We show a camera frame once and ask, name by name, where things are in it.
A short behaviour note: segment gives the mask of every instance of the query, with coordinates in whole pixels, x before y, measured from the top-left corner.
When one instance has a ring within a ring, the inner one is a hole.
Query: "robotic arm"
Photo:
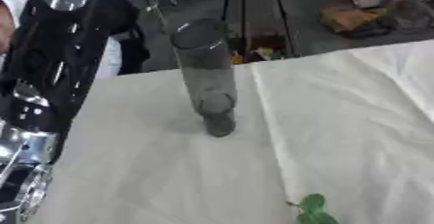
[[[28,1],[0,76],[0,224],[45,197],[119,13],[117,0]]]

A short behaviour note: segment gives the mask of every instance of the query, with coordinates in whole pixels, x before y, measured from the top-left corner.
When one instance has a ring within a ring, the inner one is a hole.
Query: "table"
[[[238,128],[204,133],[179,71],[101,80],[31,223],[432,223],[434,41],[236,67]]]

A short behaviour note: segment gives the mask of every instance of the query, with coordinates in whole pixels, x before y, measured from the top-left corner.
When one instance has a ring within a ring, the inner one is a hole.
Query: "green leaf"
[[[318,211],[311,215],[318,224],[339,224],[337,220],[326,212]]]
[[[298,221],[299,224],[317,224],[317,222],[315,222],[315,219],[312,218],[312,215],[304,212],[302,214],[300,214],[296,220]]]
[[[307,212],[322,211],[326,198],[321,194],[308,195],[301,200],[300,207]]]

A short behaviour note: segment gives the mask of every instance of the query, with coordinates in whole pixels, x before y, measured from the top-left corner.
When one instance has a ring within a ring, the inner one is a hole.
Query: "stand leg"
[[[285,11],[285,7],[283,6],[282,0],[276,0],[277,5],[279,7],[280,15],[282,16],[283,23],[285,25],[285,33],[287,35],[288,42],[290,44],[291,54],[294,57],[300,57],[300,54],[295,49],[295,41],[290,32],[290,25],[288,24],[288,14]]]
[[[244,56],[247,52],[247,42],[246,42],[246,1],[241,0],[241,55]]]
[[[229,6],[229,0],[225,0],[225,5],[223,6],[223,13],[222,13],[223,21],[226,21],[226,18],[228,16],[228,6]]]

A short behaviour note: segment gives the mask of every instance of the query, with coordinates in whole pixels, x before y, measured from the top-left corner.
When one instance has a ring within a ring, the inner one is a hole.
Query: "glass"
[[[195,20],[178,28],[171,42],[206,131],[214,137],[227,136],[235,129],[236,86],[225,24],[214,19]]]

